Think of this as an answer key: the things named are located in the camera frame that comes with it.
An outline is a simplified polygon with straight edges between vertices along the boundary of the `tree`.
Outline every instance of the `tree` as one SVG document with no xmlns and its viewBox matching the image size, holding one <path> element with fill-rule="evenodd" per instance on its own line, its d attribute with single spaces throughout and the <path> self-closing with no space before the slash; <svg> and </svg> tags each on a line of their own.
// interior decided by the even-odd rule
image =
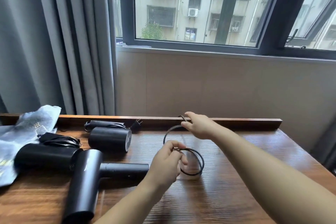
<svg viewBox="0 0 336 224">
<path fill-rule="evenodd" d="M 159 24 L 148 23 L 141 29 L 141 37 L 144 39 L 160 40 L 163 38 L 162 28 Z"/>
</svg>

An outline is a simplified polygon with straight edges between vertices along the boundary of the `window handle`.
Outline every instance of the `window handle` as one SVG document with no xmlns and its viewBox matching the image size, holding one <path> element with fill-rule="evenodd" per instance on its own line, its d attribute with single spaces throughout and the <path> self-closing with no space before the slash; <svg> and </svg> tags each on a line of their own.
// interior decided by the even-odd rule
<svg viewBox="0 0 336 224">
<path fill-rule="evenodd" d="M 292 41 L 292 40 L 294 39 L 294 37 L 295 37 L 295 35 L 296 35 L 297 31 L 299 31 L 299 29 L 298 29 L 298 28 L 297 28 L 297 29 L 294 31 L 294 34 L 293 34 L 291 37 L 287 38 L 287 41 L 286 41 L 286 43 L 289 43 L 290 41 Z"/>
</svg>

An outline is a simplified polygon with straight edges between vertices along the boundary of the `wooden desk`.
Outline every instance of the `wooden desk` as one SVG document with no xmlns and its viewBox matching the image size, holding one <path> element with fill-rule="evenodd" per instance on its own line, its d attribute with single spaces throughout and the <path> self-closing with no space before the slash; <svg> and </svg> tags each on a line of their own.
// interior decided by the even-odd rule
<svg viewBox="0 0 336 224">
<path fill-rule="evenodd" d="M 15 124 L 17 118 L 14 115 L 0 116 L 4 125 Z M 58 133 L 80 138 L 82 147 L 87 149 L 88 133 L 83 129 L 86 121 L 134 118 L 143 120 L 142 130 L 132 135 L 129 152 L 108 160 L 151 163 L 162 146 L 166 130 L 180 123 L 179 118 L 61 115 Z M 281 120 L 215 120 L 336 194 L 336 178 L 279 129 Z M 196 178 L 181 175 L 154 206 L 145 223 L 274 223 L 214 143 L 196 139 L 187 131 L 172 132 L 168 139 L 182 141 L 200 151 L 205 160 L 203 175 Z M 191 169 L 197 166 L 192 156 L 189 156 L 189 162 Z M 20 175 L 10 188 L 0 190 L 0 222 L 60 223 L 70 179 L 68 175 L 53 171 Z M 123 186 L 125 184 L 118 181 L 101 184 L 94 220 L 134 189 Z"/>
</svg>

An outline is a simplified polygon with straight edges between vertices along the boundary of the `black hair dryer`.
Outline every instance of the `black hair dryer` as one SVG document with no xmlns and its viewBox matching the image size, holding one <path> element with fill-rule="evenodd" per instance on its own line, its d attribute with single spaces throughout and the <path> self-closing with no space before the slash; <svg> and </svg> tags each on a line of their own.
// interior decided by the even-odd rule
<svg viewBox="0 0 336 224">
<path fill-rule="evenodd" d="M 141 181 L 148 164 L 102 163 L 103 153 L 85 150 L 78 154 L 66 199 L 63 223 L 80 223 L 95 215 L 100 178 L 134 179 Z"/>
</svg>

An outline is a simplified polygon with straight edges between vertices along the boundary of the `hand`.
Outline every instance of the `hand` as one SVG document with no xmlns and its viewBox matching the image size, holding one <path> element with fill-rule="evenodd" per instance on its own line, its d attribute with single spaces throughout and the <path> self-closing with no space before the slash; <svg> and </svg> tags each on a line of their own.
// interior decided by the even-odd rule
<svg viewBox="0 0 336 224">
<path fill-rule="evenodd" d="M 221 127 L 205 115 L 193 112 L 186 112 L 185 115 L 191 119 L 192 123 L 183 121 L 181 122 L 181 126 L 188 129 L 199 139 L 212 139 L 214 131 Z"/>
<path fill-rule="evenodd" d="M 144 182 L 155 188 L 162 195 L 176 181 L 181 172 L 180 160 L 184 165 L 188 164 L 187 157 L 174 148 L 184 149 L 186 146 L 178 141 L 167 141 L 156 153 L 150 165 Z"/>
</svg>

